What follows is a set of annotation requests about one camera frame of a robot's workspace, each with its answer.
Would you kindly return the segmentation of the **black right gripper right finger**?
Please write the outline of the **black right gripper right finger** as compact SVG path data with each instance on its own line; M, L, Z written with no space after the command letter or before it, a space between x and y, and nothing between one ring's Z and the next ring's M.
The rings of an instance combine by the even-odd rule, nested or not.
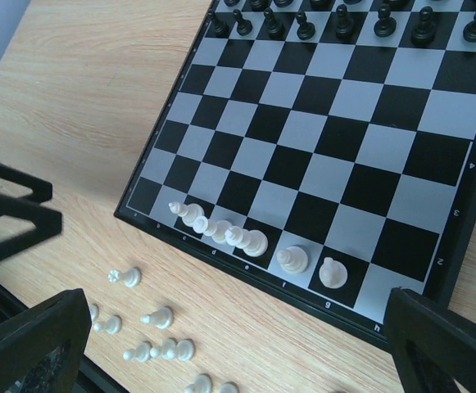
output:
M394 288L384 330L405 392L476 392L476 323Z

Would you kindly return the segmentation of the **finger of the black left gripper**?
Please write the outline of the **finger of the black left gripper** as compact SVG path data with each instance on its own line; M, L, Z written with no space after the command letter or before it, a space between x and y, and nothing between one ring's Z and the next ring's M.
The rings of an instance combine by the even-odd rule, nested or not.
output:
M0 242L0 261L55 237L62 231L61 212L1 193L0 216L22 219L34 225L34 229Z
M52 184L33 175L0 163L0 179L24 186L31 190L30 194L21 199L35 203L43 203L52 199Z

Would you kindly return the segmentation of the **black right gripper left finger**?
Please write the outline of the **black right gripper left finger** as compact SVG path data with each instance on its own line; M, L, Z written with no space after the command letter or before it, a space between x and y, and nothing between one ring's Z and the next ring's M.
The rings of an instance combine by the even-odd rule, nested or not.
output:
M71 392L91 318L80 288L59 294L0 323L0 392Z

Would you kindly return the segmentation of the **white rook piece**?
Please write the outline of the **white rook piece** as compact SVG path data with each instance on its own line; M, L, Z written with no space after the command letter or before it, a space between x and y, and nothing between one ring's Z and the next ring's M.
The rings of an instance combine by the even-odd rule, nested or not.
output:
M122 282L127 287L136 287L141 282L142 274L138 268L130 268L124 272L119 269L113 269L108 274L109 282Z

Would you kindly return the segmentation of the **white knight piece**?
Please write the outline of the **white knight piece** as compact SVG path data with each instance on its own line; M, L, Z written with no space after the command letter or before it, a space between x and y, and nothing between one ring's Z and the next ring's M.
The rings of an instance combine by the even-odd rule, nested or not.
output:
M347 268L343 263L331 257L325 257L319 269L319 279L324 287L338 289L347 282Z

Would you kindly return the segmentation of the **white bishop piece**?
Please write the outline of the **white bishop piece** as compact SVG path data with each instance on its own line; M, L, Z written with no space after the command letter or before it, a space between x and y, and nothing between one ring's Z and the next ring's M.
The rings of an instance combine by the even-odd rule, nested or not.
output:
M184 225L189 228L193 227L194 221L197 217L205 215L204 209L196 203L186 205L179 201L172 201L168 206L170 211L173 214L178 215L182 219Z
M299 246L289 246L277 252L276 260L286 273L303 273L308 267L308 255Z

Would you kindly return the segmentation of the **white queen piece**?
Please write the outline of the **white queen piece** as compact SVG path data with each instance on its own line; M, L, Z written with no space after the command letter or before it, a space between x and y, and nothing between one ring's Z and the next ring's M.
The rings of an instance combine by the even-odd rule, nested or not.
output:
M215 221L204 215L196 217L193 221L193 230L196 233L211 237L218 244L227 243L225 234L231 226L232 224L227 220Z

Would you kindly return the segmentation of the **white king piece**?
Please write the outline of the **white king piece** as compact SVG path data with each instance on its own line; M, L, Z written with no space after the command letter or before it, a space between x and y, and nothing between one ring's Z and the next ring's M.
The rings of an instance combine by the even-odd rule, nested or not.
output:
M238 226L231 226L225 231L226 242L251 257L265 254L268 247L266 235L259 230L247 230Z

